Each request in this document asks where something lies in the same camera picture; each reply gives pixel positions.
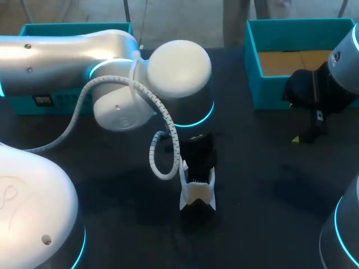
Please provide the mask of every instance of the floor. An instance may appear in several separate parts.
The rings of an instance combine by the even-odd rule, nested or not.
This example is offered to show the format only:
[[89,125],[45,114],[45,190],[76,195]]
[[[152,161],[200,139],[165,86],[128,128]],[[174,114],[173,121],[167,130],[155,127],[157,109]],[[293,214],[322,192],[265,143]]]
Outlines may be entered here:
[[[37,23],[58,22],[69,0],[27,0]],[[290,17],[337,17],[342,0],[292,0]],[[206,48],[222,47],[222,0],[130,0],[134,35],[144,48],[188,39]],[[278,17],[277,4],[269,4]],[[349,0],[344,17],[359,21],[359,1]],[[250,18],[255,19],[253,0]],[[65,22],[126,21],[122,0],[72,0]],[[19,0],[0,0],[0,35],[17,35],[26,17]]]

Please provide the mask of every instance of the blue led ring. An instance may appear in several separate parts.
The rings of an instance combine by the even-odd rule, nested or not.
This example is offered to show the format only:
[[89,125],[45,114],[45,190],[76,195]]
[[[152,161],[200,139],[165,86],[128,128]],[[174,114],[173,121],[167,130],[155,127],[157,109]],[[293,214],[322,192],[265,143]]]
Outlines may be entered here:
[[335,213],[334,213],[334,226],[335,226],[335,232],[337,233],[337,237],[339,239],[339,242],[342,246],[342,248],[344,249],[345,253],[348,255],[348,257],[352,260],[352,262],[357,266],[359,267],[359,263],[354,259],[354,257],[350,254],[350,252],[348,251],[348,249],[346,248],[346,246],[344,245],[343,241],[342,241],[342,238],[340,237],[340,234],[339,234],[339,230],[338,230],[338,224],[337,224],[337,211],[338,211],[338,206],[339,206],[339,203],[340,201],[342,200],[342,198],[340,198],[338,204],[337,204],[337,207],[335,208]]

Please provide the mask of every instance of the label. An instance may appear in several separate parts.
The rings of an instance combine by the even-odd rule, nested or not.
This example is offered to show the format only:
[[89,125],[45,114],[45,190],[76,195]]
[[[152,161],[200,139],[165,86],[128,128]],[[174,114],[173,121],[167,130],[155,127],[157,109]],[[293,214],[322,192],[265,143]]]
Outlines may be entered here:
[[50,95],[33,95],[37,106],[53,106]]

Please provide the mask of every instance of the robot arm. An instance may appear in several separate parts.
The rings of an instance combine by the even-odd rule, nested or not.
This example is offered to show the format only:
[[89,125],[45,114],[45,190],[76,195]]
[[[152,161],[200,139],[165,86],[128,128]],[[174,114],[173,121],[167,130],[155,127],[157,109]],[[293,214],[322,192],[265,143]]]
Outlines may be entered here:
[[311,112],[310,129],[293,141],[313,143],[326,134],[326,118],[340,113],[359,95],[359,28],[357,25],[337,45],[328,61],[315,71],[297,70],[288,79],[283,99],[291,107]]
[[[196,200],[189,198],[189,192],[208,189],[210,194],[202,200],[215,208],[211,187],[211,171],[216,165],[211,134],[211,62],[202,47],[177,40],[162,45],[145,61],[136,40],[119,30],[69,37],[8,36],[0,38],[0,47],[3,97],[84,86],[67,129],[54,142],[27,151],[47,150],[65,139],[87,94],[92,95],[96,121],[110,131],[139,128],[159,114],[167,132],[156,133],[150,146],[153,172],[167,180],[179,167],[187,168],[186,173],[180,173],[184,204]],[[155,146],[161,137],[171,137],[173,142],[174,162],[167,175],[154,162]]]

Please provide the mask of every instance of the black object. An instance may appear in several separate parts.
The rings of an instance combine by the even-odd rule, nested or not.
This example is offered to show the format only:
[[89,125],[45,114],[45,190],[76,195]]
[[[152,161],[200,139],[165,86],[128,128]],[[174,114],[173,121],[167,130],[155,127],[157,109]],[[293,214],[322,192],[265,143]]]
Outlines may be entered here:
[[181,156],[188,165],[188,182],[209,183],[209,172],[217,166],[217,151],[214,136],[208,133],[189,141],[179,142]]
[[37,106],[53,106],[50,95],[33,95],[33,99]]
[[331,113],[340,113],[357,99],[331,76],[325,62],[316,71],[300,69],[286,82],[283,100],[291,102],[291,108],[310,111],[310,128],[294,142],[313,143],[327,133],[326,118]]

